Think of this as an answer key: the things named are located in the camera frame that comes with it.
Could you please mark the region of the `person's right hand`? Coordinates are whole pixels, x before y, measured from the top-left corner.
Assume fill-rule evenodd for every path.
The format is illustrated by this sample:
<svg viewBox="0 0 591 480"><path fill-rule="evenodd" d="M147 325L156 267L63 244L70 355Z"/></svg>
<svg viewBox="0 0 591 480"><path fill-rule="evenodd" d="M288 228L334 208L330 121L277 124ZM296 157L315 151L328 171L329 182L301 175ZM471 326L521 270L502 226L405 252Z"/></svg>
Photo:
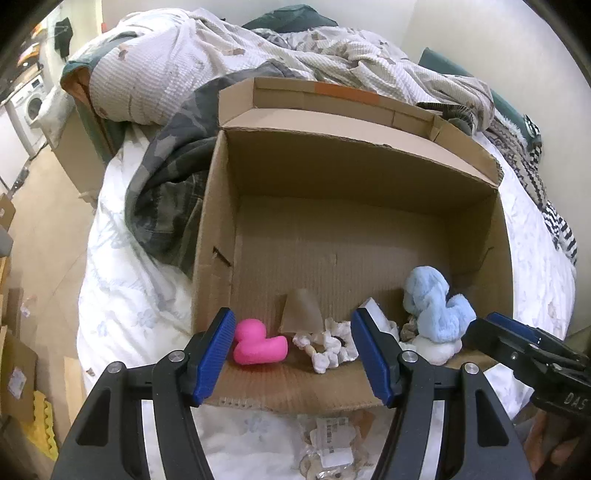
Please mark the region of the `person's right hand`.
<svg viewBox="0 0 591 480"><path fill-rule="evenodd" d="M544 410L538 410L533 417L516 425L518 438L534 475L546 464L562 467L567 462L580 440L579 437L568 438L568 428L566 419Z"/></svg>

